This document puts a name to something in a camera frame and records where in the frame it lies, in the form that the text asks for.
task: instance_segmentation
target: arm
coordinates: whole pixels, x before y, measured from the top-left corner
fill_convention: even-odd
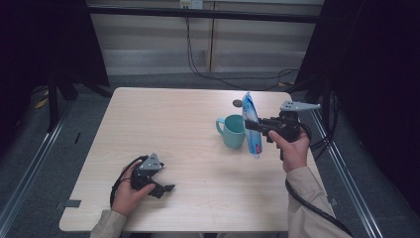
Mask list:
[[[288,143],[274,131],[269,136],[277,147],[283,150],[283,169],[293,190],[303,199],[319,209],[333,215],[328,204],[327,194],[307,167],[309,139],[301,129],[299,139]],[[288,237],[350,237],[346,232],[322,218],[289,196]]]
[[[93,227],[92,232],[90,233],[91,238],[118,238],[131,212],[136,209],[142,198],[155,188],[155,185],[152,183],[140,190],[131,188],[131,173],[138,163],[139,162],[133,164],[124,174],[115,194],[111,210],[102,211],[99,222]]]

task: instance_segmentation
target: forearm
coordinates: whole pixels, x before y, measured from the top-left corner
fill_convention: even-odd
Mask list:
[[[308,167],[293,170],[287,174],[291,187],[312,205],[333,215],[327,194]],[[350,237],[330,221],[310,211],[289,196],[289,237]]]
[[[118,212],[103,210],[101,219],[90,233],[90,238],[118,238],[126,220],[127,217]]]

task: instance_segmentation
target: blue plastic package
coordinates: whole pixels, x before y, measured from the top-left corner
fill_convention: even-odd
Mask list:
[[[251,94],[249,92],[245,94],[244,98],[242,99],[242,103],[242,117],[244,118],[244,121],[248,120],[259,122],[259,116],[257,115],[256,107],[254,106],[253,99],[251,98]],[[246,128],[245,135],[247,137],[250,153],[254,156],[255,159],[258,159],[263,151],[261,133]]]

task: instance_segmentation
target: table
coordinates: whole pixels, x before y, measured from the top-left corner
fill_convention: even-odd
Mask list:
[[[245,91],[118,88],[98,129],[65,209],[63,231],[90,231],[109,209],[111,186],[138,156],[157,153],[165,163],[154,176],[176,184],[161,199],[147,196],[126,223],[139,232],[272,232],[287,230],[288,193],[279,150],[263,138],[256,160],[246,142],[227,148],[215,128],[218,117],[241,114],[233,106]],[[290,96],[252,91],[259,117],[277,116]],[[308,153],[308,165],[321,181]]]

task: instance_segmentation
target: white wall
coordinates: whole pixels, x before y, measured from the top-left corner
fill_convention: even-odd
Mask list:
[[[316,16],[322,7],[319,0],[257,2],[205,1],[204,9]],[[169,0],[87,0],[87,3],[179,8],[179,1]],[[190,71],[185,19],[97,14],[91,17],[109,74]],[[297,23],[209,19],[189,22],[193,58],[200,71],[277,71],[298,67],[314,29],[313,24]]]

